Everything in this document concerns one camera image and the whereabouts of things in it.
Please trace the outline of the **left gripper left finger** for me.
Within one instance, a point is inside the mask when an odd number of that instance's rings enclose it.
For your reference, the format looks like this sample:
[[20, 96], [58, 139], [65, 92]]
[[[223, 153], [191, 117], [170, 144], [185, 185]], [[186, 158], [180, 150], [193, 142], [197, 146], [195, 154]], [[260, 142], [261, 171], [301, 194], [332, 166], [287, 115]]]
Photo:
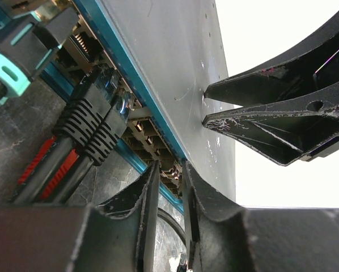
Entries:
[[94, 206], [0, 205], [0, 271], [151, 271], [159, 163]]

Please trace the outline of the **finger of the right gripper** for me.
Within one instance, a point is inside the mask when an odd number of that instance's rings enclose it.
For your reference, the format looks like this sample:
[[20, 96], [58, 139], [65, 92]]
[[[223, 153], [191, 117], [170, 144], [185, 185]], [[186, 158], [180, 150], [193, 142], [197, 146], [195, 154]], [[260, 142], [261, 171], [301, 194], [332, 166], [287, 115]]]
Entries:
[[210, 84], [204, 97], [249, 107], [314, 92], [313, 75], [339, 49], [339, 11], [282, 54]]
[[339, 150], [339, 82], [290, 100], [207, 115], [203, 126], [272, 162], [310, 162]]

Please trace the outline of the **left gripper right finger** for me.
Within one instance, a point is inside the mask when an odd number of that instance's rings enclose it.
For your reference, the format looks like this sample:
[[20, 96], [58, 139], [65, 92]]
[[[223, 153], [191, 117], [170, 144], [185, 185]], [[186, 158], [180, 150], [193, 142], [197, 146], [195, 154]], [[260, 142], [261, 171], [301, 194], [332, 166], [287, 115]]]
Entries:
[[339, 209], [248, 209], [183, 162], [188, 268], [339, 271]]

